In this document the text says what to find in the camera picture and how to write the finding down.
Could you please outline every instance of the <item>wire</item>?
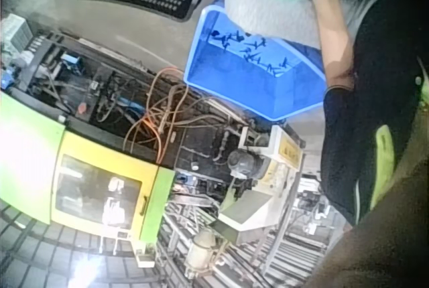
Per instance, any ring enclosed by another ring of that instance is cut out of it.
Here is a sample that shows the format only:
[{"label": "wire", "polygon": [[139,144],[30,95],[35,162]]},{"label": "wire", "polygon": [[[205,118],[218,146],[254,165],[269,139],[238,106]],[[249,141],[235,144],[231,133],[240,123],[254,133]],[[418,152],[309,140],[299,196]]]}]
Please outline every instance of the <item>wire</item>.
[{"label": "wire", "polygon": [[162,134],[164,130],[164,126],[167,123],[168,115],[170,114],[170,109],[172,107],[173,103],[173,97],[176,93],[176,91],[181,88],[183,85],[175,85],[171,87],[170,91],[168,92],[168,99],[167,99],[167,108],[164,111],[164,114],[162,115],[160,125],[158,126],[158,133]]},{"label": "wire", "polygon": [[125,138],[124,138],[124,140],[123,140],[123,146],[122,146],[122,150],[124,151],[125,150],[125,148],[126,148],[126,146],[127,146],[127,140],[128,140],[128,138],[129,138],[129,135],[131,134],[131,132],[132,132],[132,130],[134,129],[134,128],[136,128],[137,126],[138,126],[138,124],[145,124],[145,125],[147,125],[151,130],[152,130],[152,132],[155,134],[155,136],[156,136],[156,139],[158,140],[158,153],[157,153],[157,155],[156,155],[156,162],[158,162],[159,161],[159,159],[160,159],[160,155],[161,155],[161,150],[162,150],[162,142],[161,142],[161,137],[160,137],[160,135],[158,134],[158,132],[156,131],[156,129],[152,126],[152,124],[149,122],[149,121],[147,121],[146,119],[145,119],[146,117],[142,117],[141,119],[139,119],[137,122],[135,122],[134,124],[133,124],[133,126],[131,126],[131,128],[128,130],[128,132],[127,132],[127,134],[126,134],[126,136],[125,136]]},{"label": "wire", "polygon": [[148,117],[148,119],[149,119],[149,122],[151,123],[151,124],[153,124],[154,122],[151,120],[151,117],[150,117],[150,98],[151,98],[151,96],[152,96],[152,92],[154,91],[154,87],[155,87],[155,83],[156,83],[156,81],[158,80],[158,78],[164,73],[164,72],[167,72],[167,71],[169,71],[169,70],[171,70],[171,71],[176,71],[176,72],[178,72],[178,73],[180,73],[180,74],[183,74],[183,71],[181,71],[180,69],[178,69],[178,68],[176,68],[176,67],[165,67],[164,69],[161,69],[156,75],[155,75],[155,78],[154,78],[154,80],[152,81],[152,83],[151,83],[151,85],[150,85],[150,88],[149,88],[149,92],[148,92],[148,94],[147,94],[147,100],[146,100],[146,112],[147,112],[147,117]]},{"label": "wire", "polygon": [[193,119],[186,119],[185,121],[175,122],[174,125],[176,125],[176,126],[187,125],[187,124],[199,121],[201,119],[216,119],[218,121],[225,122],[225,119],[223,119],[222,117],[219,117],[219,116],[216,116],[216,115],[211,115],[211,114],[204,114],[204,115],[200,115],[200,116],[194,117]]},{"label": "wire", "polygon": [[170,129],[168,130],[168,134],[167,134],[166,143],[164,145],[164,149],[163,149],[162,154],[161,154],[160,163],[162,162],[162,160],[166,156],[166,151],[167,151],[167,148],[168,148],[168,144],[170,142],[170,137],[172,136],[174,122],[176,121],[177,112],[178,112],[179,108],[182,106],[182,103],[184,102],[186,96],[188,96],[188,93],[189,93],[189,85],[186,85],[185,93],[183,94],[182,98],[179,100],[179,103],[177,104],[176,109],[174,110],[172,122],[171,122],[171,125],[170,125]]},{"label": "wire", "polygon": [[205,127],[221,127],[223,124],[207,124],[207,125],[174,125],[174,127],[181,129],[203,129]]}]

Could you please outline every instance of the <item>factory floor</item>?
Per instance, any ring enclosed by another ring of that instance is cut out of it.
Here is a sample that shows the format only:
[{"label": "factory floor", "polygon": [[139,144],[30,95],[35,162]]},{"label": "factory floor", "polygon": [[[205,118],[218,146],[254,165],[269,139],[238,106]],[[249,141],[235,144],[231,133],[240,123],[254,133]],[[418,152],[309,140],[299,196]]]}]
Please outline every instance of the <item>factory floor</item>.
[{"label": "factory floor", "polygon": [[[166,66],[184,69],[202,8],[202,0],[184,23],[137,8],[95,0],[1,0],[2,11],[61,29],[119,52],[157,71]],[[324,135],[321,108],[289,120],[306,143],[304,173],[317,173]]]}]

